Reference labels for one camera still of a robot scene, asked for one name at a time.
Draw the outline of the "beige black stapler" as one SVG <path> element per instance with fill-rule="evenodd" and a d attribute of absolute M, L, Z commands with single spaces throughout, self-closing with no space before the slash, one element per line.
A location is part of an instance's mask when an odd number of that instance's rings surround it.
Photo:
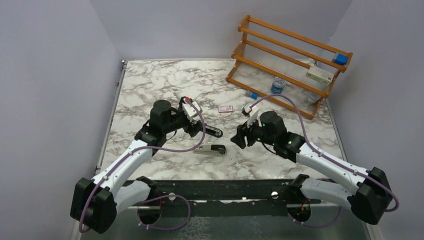
<path fill-rule="evenodd" d="M 208 155 L 208 156 L 225 156 L 227 149 L 222 144 L 203 144 L 193 150 L 194 154 Z"/>

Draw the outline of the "red white staple box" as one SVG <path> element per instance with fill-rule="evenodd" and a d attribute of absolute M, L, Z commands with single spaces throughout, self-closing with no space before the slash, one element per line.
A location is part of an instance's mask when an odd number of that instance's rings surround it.
<path fill-rule="evenodd" d="M 218 107 L 218 112 L 219 113 L 232 113 L 233 110 L 233 106 L 232 105 L 220 105 Z"/>

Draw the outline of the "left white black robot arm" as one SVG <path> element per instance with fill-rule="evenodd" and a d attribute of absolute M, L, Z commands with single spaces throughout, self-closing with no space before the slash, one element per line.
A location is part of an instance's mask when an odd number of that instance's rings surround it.
<path fill-rule="evenodd" d="M 157 191 L 149 179 L 125 182 L 142 164 L 164 148 L 167 134 L 184 129 L 191 137 L 198 132 L 206 134 L 202 108 L 193 99 L 180 99 L 178 108 L 167 100 L 154 102 L 149 119 L 136 133 L 127 149 L 105 170 L 90 179 L 81 178 L 74 187 L 70 216 L 78 221 L 80 233 L 90 230 L 104 233 L 115 221 L 117 214 L 137 202 L 152 205 Z"/>

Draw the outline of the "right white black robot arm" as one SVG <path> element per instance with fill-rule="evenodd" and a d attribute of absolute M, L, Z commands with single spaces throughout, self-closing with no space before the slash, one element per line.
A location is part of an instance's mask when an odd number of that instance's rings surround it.
<path fill-rule="evenodd" d="M 249 118 L 238 125 L 230 140 L 241 149 L 256 142 L 270 145 L 277 156 L 312 168 L 332 180 L 326 182 L 300 174 L 288 190 L 289 199 L 296 204 L 306 199 L 323 200 L 350 210 L 365 223 L 376 225 L 394 200 L 382 169 L 369 170 L 328 154 L 305 137 L 287 131 L 275 111 L 266 111 L 259 119 Z"/>

